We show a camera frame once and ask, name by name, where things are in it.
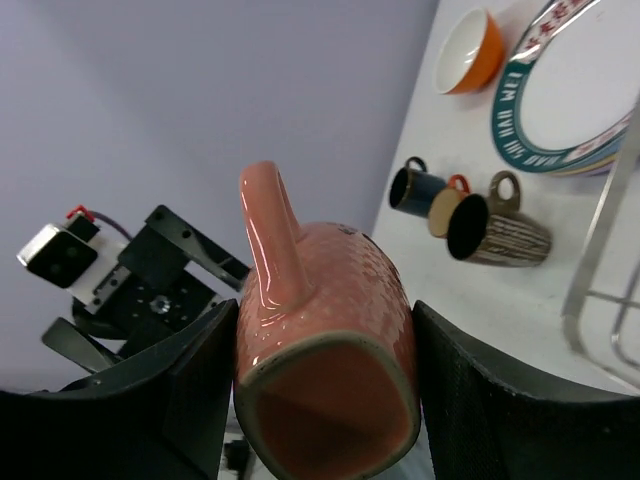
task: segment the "cup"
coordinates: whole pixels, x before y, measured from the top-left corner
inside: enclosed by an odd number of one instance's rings
[[[442,178],[428,173],[424,160],[411,157],[391,183],[389,205],[395,210],[427,218],[433,199],[446,186]]]
[[[398,271],[354,228],[300,225],[273,162],[248,166],[240,190],[255,261],[236,331],[240,426],[276,478],[370,478],[420,431]]]
[[[508,180],[509,198],[498,190]],[[508,171],[491,180],[489,196],[468,195],[456,207],[449,221],[447,248],[456,260],[500,267],[533,267],[551,251],[549,230],[520,212],[520,184]]]
[[[429,232],[436,238],[447,238],[449,220],[456,207],[471,193],[469,182],[464,175],[453,175],[431,203],[429,211]]]
[[[484,87],[504,60],[502,33],[484,8],[467,12],[449,32],[434,69],[440,94],[469,93]]]

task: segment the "textured ceramic surface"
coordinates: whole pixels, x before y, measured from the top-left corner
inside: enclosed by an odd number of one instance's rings
[[[398,273],[354,229],[299,227],[274,164],[248,167],[241,194],[256,268],[238,323],[238,419],[278,478],[367,478],[420,424]]]

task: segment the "decorative plate rim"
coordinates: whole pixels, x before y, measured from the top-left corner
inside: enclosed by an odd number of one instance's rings
[[[633,109],[595,137],[573,147],[534,145],[520,124],[520,104],[531,71],[547,45],[568,22],[599,0],[551,0],[529,25],[507,61],[491,111],[493,143],[500,156],[518,170],[572,175],[602,168],[615,158]]]

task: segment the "orange bowl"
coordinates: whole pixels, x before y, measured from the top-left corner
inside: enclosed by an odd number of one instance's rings
[[[433,76],[440,94],[469,93],[485,86],[504,60],[504,44],[495,20],[484,8],[468,12],[447,36]]]

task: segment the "mug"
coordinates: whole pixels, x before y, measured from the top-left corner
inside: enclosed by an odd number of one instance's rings
[[[449,220],[456,207],[471,193],[471,187],[464,175],[453,175],[447,186],[433,199],[429,211],[429,232],[436,238],[446,238]]]
[[[367,235],[300,225],[273,162],[240,180],[255,268],[236,332],[242,431],[281,480],[365,479],[420,431],[411,308]]]
[[[509,181],[513,193],[503,198],[498,187]],[[449,221],[447,248],[456,260],[501,267],[533,267],[551,251],[550,231],[520,212],[520,184],[508,171],[491,180],[489,196],[468,195]]]
[[[433,199],[446,186],[442,178],[428,173],[424,160],[411,157],[391,183],[389,205],[395,210],[426,218]]]

